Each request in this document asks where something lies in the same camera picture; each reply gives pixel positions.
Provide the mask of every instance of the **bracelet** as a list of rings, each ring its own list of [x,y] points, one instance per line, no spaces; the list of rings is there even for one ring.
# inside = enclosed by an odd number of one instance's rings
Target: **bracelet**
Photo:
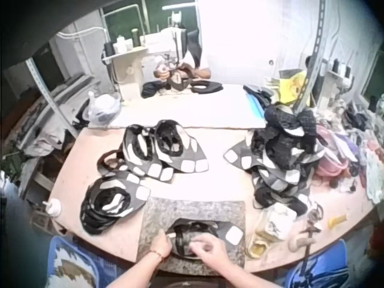
[[[164,257],[163,257],[163,255],[161,255],[161,254],[160,254],[159,252],[157,252],[156,250],[149,249],[149,253],[150,253],[150,252],[157,254],[157,255],[161,258],[161,261],[164,261]]]

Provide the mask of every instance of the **wooden table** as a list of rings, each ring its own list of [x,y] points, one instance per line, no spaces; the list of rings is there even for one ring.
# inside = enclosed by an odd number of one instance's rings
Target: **wooden table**
[[[170,199],[220,201],[243,200],[246,203],[247,235],[253,232],[260,210],[253,208],[253,186],[250,175],[227,163],[223,154],[232,145],[239,142],[246,130],[190,128],[188,133],[195,137],[204,150],[209,171],[195,174],[177,174],[172,184],[153,179],[145,179],[142,184],[151,189],[151,195]],[[72,151],[65,161],[52,190],[51,197],[62,203],[62,212],[56,219],[68,230],[106,252],[135,262],[143,210],[139,210],[128,219],[119,220],[110,230],[99,236],[87,234],[80,223],[80,204],[86,190],[98,177],[96,162],[101,154],[116,149],[122,141],[124,129],[90,130],[84,129],[76,140]],[[312,245],[311,254],[333,243],[352,229],[372,209],[364,189],[360,186],[353,194],[331,191],[327,187],[314,187],[311,196],[324,208],[325,218],[321,225],[323,231],[314,237],[317,243]],[[349,219],[333,230],[327,228],[329,217],[347,214]],[[304,230],[306,218],[298,219],[291,235]],[[283,266],[304,256],[304,249],[291,253],[287,242],[274,244],[260,260],[246,261],[249,272],[258,272]]]

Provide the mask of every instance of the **plastic bag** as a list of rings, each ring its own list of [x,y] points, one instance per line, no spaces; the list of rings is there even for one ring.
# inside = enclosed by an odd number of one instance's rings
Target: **plastic bag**
[[[95,96],[92,91],[88,92],[89,121],[93,125],[106,126],[120,112],[121,102],[118,97],[109,94]]]

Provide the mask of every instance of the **workbench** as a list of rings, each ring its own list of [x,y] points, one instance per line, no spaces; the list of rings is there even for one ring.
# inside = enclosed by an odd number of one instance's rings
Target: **workbench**
[[[139,112],[135,114],[138,115],[136,123],[142,125],[153,125],[157,121],[157,116],[164,116],[162,112],[157,115],[154,114],[156,110],[161,111],[164,107],[165,109],[166,107],[173,107],[173,109],[168,110],[170,115],[165,118],[180,121],[186,127],[199,127],[187,128],[187,132],[197,139],[209,161],[209,170],[207,172],[177,173],[174,175],[171,184],[145,178],[142,185],[151,189],[151,196],[195,201],[242,200],[246,206],[246,235],[248,236],[254,232],[261,212],[261,210],[253,207],[254,188],[251,175],[229,164],[223,158],[223,154],[245,137],[247,128],[255,127],[255,125],[262,126],[263,124],[255,122],[250,117],[249,103],[243,101],[242,97],[244,97],[245,92],[242,91],[241,86],[238,86],[237,93],[233,94],[235,90],[234,85],[232,85],[229,94],[221,91],[222,101],[219,106],[216,101],[210,100],[215,97],[214,94],[187,95],[187,97],[195,96],[193,100],[195,101],[194,107],[200,106],[201,111],[204,111],[204,113],[196,116],[198,119],[195,122],[192,118],[180,113],[180,111],[186,111],[185,105],[188,104],[186,98],[183,98],[185,95],[162,96],[165,98],[154,97],[153,100],[135,100],[137,104],[130,103],[129,107],[131,107],[131,110],[138,107],[137,111]],[[153,101],[156,104],[149,104],[146,107],[145,101],[148,101],[148,103]],[[235,107],[231,107],[231,103],[237,104]],[[141,123],[139,119],[144,121],[145,117],[142,116],[140,111],[144,110],[148,112],[147,115],[149,116],[146,123]],[[132,115],[122,115],[121,118],[125,118],[124,121],[128,124],[134,120]],[[207,125],[204,125],[202,118],[206,119],[212,126],[207,127]],[[87,234],[82,228],[79,217],[80,205],[87,188],[100,177],[97,171],[97,160],[103,153],[119,147],[123,133],[123,128],[109,130],[86,128],[82,130],[60,171],[50,196],[61,201],[62,212],[56,218],[60,225],[114,256],[135,262],[143,209],[119,220],[111,229],[98,236]],[[357,183],[356,191],[353,194],[331,190],[328,184],[321,187],[312,186],[311,198],[324,208],[324,219],[320,222],[323,231],[315,234],[314,237],[317,242],[311,246],[311,254],[341,238],[374,208],[374,205],[367,199],[365,190],[360,183]],[[327,227],[328,219],[343,214],[348,215],[348,220],[329,230]],[[290,235],[293,236],[299,233],[306,226],[306,216],[298,218]],[[290,264],[303,257],[304,248],[291,253],[288,250],[287,241],[279,242],[272,244],[269,251],[261,259],[247,260],[245,269],[248,272],[264,271]]]

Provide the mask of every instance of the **granite slab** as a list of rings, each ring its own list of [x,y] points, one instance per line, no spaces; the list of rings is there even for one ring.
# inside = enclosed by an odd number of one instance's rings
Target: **granite slab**
[[[245,203],[243,201],[196,202],[149,197],[144,207],[137,259],[140,260],[149,250],[152,239],[159,229],[165,231],[179,218],[194,220],[229,221],[238,226],[245,235]],[[229,259],[244,267],[245,237],[235,247],[227,246]],[[187,260],[170,255],[159,269],[188,275],[217,275],[201,260]]]

